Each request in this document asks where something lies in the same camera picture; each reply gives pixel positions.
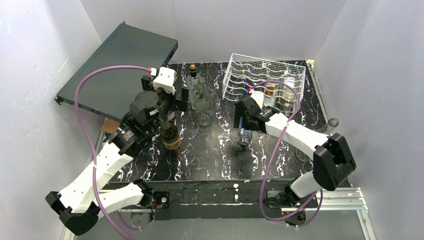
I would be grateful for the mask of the blue square glass bottle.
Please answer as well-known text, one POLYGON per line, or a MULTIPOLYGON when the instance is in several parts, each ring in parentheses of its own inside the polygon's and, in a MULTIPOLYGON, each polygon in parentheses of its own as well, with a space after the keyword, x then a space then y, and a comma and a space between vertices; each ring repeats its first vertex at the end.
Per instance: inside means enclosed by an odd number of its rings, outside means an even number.
POLYGON ((239 143, 240 151, 245 152, 248 149, 249 144, 252 141, 252 135, 253 134, 252 134, 251 130, 245 129, 243 127, 243 118, 242 117, 240 117, 240 119, 239 119, 238 130, 239 130, 239 141, 238 141, 238 143, 239 143))

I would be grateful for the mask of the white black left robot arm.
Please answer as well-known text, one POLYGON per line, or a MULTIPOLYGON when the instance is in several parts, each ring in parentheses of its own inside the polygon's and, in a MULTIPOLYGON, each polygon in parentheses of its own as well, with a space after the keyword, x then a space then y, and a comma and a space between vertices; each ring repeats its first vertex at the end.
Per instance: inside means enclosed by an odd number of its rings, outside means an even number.
POLYGON ((179 147, 181 141, 172 118, 175 111, 189 109, 189 89, 176 89, 175 81, 172 76, 142 77, 142 92, 93 161, 67 187, 47 194, 46 202, 73 234, 87 233, 100 218, 125 207, 153 209, 161 202, 165 193, 155 192, 142 179, 106 193, 101 190, 158 133, 171 131, 166 144, 172 149, 179 147))

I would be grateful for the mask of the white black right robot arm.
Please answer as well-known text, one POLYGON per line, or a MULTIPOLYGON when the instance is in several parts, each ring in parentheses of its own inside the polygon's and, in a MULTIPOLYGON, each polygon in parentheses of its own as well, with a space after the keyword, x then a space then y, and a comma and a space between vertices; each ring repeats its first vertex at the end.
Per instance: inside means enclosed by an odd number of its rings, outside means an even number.
POLYGON ((284 189, 284 198, 300 200, 316 191, 334 191, 357 168, 347 140, 339 133, 329 136, 313 131, 294 120, 289 120, 277 108, 260 106, 246 95, 235 103, 235 118, 242 127, 275 137, 306 154, 312 161, 312 170, 297 177, 284 189))

